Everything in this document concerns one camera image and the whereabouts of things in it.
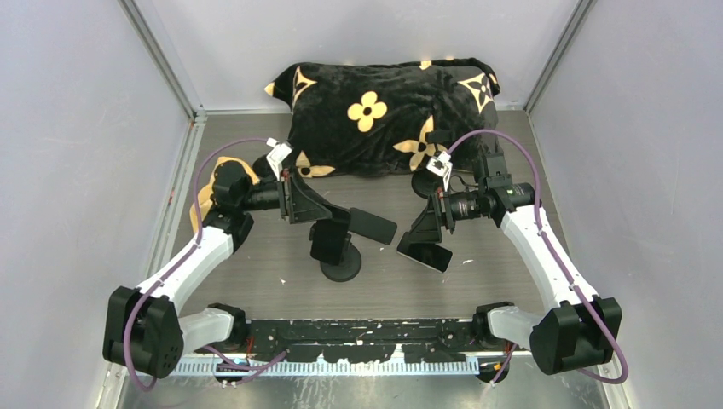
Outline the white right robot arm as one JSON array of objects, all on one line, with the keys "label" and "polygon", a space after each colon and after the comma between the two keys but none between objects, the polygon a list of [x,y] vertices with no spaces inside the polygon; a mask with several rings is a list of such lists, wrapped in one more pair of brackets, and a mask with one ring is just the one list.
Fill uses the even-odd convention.
[{"label": "white right robot arm", "polygon": [[484,158],[478,187],[452,193],[449,154],[432,156],[426,171],[435,187],[402,236],[398,253],[443,273],[453,255],[441,245],[443,231],[453,232],[457,222],[488,218],[522,257],[547,311],[538,316],[512,302],[480,306],[472,319],[474,340],[502,350],[526,349],[547,375],[588,372],[613,358],[621,360],[616,338],[622,307],[586,282],[551,230],[534,186],[513,183],[502,165],[500,155]]}]

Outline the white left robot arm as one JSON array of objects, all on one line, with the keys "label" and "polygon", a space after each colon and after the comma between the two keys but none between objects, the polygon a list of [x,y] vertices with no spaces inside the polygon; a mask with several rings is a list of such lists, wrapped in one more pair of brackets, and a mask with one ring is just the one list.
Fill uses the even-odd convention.
[{"label": "white left robot arm", "polygon": [[252,214],[259,210],[279,210],[291,224],[311,223],[311,256],[328,267],[344,261],[353,210],[325,200],[297,170],[286,168],[280,177],[262,180],[246,162],[222,157],[192,204],[193,238],[153,276],[110,295],[103,359],[132,374],[161,379],[198,349],[231,343],[242,353],[254,351],[262,332],[242,309],[216,302],[187,317],[179,312],[211,272],[246,242]]}]

